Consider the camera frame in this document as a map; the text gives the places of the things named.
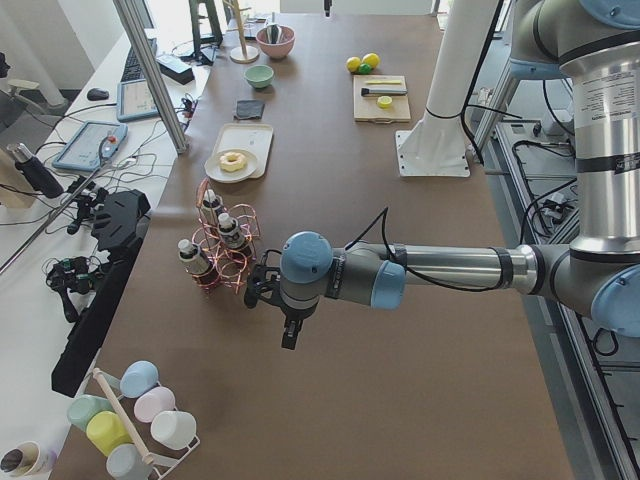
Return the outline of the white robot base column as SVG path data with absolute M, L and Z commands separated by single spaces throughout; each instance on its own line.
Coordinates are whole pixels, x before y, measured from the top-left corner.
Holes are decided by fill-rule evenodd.
M 396 133 L 396 156 L 403 177 L 467 177 L 469 137 L 464 109 L 476 70 L 490 44 L 503 3 L 455 1 L 449 11 L 425 112 L 410 131 Z

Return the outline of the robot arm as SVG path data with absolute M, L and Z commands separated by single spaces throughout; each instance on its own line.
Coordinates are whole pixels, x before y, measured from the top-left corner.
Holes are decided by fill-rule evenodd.
M 569 244 L 458 248 L 371 244 L 334 248 L 300 232 L 280 263 L 257 263 L 245 304 L 277 306 L 282 344 L 296 345 L 321 297 L 394 309 L 408 284 L 482 292 L 513 288 L 557 301 L 601 328 L 639 333 L 639 5 L 521 1 L 513 73 L 573 84 L 579 232 Z

